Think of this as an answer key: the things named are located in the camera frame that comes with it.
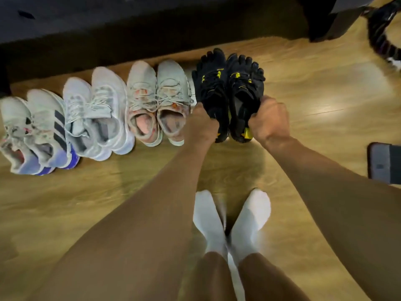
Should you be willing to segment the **person's left hand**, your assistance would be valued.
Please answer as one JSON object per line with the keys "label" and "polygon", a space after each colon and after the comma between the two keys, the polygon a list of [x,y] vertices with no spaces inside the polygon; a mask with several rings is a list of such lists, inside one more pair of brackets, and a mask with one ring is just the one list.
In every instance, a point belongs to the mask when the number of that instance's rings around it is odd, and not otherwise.
{"label": "person's left hand", "polygon": [[218,136],[219,122],[211,118],[201,102],[193,108],[184,126],[184,144],[210,146]]}

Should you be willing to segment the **person's right hand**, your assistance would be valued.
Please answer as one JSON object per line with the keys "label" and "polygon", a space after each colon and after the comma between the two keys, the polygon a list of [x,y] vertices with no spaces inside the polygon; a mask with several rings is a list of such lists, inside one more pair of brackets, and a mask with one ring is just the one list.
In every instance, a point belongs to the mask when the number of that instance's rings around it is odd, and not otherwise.
{"label": "person's right hand", "polygon": [[289,115],[284,103],[264,95],[260,100],[257,113],[254,113],[248,125],[255,138],[266,150],[271,145],[290,139]]}

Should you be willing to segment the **black yellow toe shoe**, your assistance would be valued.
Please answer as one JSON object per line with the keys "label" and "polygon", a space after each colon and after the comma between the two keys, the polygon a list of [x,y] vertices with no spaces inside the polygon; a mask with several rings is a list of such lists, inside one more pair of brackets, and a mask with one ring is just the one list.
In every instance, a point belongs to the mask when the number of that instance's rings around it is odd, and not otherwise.
{"label": "black yellow toe shoe", "polygon": [[227,59],[229,132],[233,140],[253,139],[248,121],[258,112],[264,94],[264,70],[249,56],[231,54]]}
{"label": "black yellow toe shoe", "polygon": [[226,141],[229,134],[227,72],[226,56],[219,48],[202,55],[192,71],[197,102],[201,102],[209,117],[219,123],[215,143]]}

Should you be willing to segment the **person's left forearm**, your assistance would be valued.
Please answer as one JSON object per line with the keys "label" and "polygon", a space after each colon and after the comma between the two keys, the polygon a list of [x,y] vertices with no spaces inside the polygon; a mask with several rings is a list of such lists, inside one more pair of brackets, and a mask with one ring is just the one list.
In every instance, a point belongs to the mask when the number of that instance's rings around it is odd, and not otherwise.
{"label": "person's left forearm", "polygon": [[90,228],[29,301],[176,300],[204,158],[185,141],[158,174]]}

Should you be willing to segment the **person's right forearm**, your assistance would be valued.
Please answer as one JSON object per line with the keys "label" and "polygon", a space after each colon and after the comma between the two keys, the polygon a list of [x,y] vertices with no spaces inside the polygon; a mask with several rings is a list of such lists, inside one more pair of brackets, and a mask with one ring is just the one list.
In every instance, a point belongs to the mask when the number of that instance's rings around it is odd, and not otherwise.
{"label": "person's right forearm", "polygon": [[258,142],[365,294],[372,301],[401,301],[401,189],[354,173],[293,137]]}

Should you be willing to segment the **white sneaker pink lining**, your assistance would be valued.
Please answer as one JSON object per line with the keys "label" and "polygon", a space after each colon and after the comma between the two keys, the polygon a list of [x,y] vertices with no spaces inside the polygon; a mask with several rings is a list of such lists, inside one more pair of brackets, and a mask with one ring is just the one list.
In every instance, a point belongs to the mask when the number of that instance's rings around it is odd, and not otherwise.
{"label": "white sneaker pink lining", "polygon": [[127,123],[135,138],[148,147],[162,142],[163,131],[157,120],[156,72],[147,62],[135,61],[127,80]]}
{"label": "white sneaker pink lining", "polygon": [[159,126],[172,145],[182,146],[193,100],[187,75],[176,61],[168,59],[158,65],[156,97]]}

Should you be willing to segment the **white grey knit sneaker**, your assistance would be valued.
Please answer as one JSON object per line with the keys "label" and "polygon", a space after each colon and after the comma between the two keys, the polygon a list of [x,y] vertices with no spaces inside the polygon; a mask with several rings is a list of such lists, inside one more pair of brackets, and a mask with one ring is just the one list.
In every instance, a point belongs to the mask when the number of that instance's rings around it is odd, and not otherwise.
{"label": "white grey knit sneaker", "polygon": [[63,87],[65,103],[65,131],[79,157],[105,161],[112,151],[100,146],[100,134],[89,118],[89,103],[92,99],[91,85],[78,78],[69,77]]}
{"label": "white grey knit sneaker", "polygon": [[92,98],[86,117],[98,133],[101,147],[117,155],[133,150],[135,139],[128,128],[128,96],[123,79],[112,70],[99,66],[93,70]]}

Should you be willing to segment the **white sock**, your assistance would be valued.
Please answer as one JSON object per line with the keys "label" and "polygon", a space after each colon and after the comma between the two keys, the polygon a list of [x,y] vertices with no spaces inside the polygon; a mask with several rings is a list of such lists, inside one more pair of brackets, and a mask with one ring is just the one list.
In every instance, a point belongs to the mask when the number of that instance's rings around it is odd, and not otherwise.
{"label": "white sock", "polygon": [[228,250],[236,267],[248,255],[258,253],[258,232],[268,221],[271,203],[266,192],[253,189],[227,239]]}
{"label": "white sock", "polygon": [[206,253],[218,253],[228,262],[227,239],[212,194],[208,190],[195,195],[193,223],[204,236]]}

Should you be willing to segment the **black furniture piece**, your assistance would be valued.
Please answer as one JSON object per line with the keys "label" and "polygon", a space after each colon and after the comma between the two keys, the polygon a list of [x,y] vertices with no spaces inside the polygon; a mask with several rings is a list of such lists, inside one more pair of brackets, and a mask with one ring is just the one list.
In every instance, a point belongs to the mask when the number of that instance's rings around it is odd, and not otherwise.
{"label": "black furniture piece", "polygon": [[374,0],[299,0],[308,22],[310,42],[344,35]]}

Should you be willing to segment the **dark sofa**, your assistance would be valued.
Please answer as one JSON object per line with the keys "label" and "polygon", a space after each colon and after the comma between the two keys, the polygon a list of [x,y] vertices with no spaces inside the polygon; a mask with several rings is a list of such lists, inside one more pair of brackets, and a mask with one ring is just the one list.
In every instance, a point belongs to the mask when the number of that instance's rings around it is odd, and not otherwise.
{"label": "dark sofa", "polygon": [[18,81],[308,29],[299,0],[0,0],[0,97]]}

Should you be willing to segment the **white sneaker black stripes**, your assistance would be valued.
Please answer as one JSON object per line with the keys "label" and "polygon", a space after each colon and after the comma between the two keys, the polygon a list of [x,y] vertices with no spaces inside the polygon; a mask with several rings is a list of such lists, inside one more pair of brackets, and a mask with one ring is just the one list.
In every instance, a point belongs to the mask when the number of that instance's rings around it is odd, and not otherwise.
{"label": "white sneaker black stripes", "polygon": [[41,166],[70,170],[80,157],[68,141],[63,99],[46,89],[30,89],[26,105],[31,113],[25,144],[36,154]]}

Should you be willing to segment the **person's left leg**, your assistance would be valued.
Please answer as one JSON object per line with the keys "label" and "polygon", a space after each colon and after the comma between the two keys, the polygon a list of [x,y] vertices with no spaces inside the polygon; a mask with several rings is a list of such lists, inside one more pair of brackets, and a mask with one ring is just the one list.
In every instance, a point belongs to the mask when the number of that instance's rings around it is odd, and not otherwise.
{"label": "person's left leg", "polygon": [[182,301],[237,301],[227,261],[207,252],[194,267],[184,286]]}

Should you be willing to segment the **person's leg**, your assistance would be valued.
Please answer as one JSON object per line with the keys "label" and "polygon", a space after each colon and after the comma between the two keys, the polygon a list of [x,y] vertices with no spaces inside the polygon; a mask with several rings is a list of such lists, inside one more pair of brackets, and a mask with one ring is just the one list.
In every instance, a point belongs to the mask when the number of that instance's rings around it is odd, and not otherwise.
{"label": "person's leg", "polygon": [[245,301],[311,301],[278,267],[260,253],[238,264]]}
{"label": "person's leg", "polygon": [[237,301],[227,261],[207,252],[194,267],[184,286],[182,301]]}

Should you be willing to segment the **person's right leg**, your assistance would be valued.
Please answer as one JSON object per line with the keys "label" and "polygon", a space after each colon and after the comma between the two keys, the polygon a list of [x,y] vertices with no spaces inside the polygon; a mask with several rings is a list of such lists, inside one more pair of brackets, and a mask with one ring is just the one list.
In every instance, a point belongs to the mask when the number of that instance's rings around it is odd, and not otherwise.
{"label": "person's right leg", "polygon": [[245,301],[311,301],[278,267],[260,253],[238,264]]}

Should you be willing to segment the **white sneaker blue sole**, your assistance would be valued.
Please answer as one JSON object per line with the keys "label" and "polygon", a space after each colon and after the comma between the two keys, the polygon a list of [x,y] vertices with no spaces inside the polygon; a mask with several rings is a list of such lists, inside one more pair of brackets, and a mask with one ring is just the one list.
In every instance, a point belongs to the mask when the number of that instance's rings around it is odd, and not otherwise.
{"label": "white sneaker blue sole", "polygon": [[43,176],[55,169],[42,166],[38,156],[26,145],[31,133],[32,115],[19,97],[0,99],[0,114],[5,129],[0,139],[0,153],[10,162],[10,172],[16,175]]}

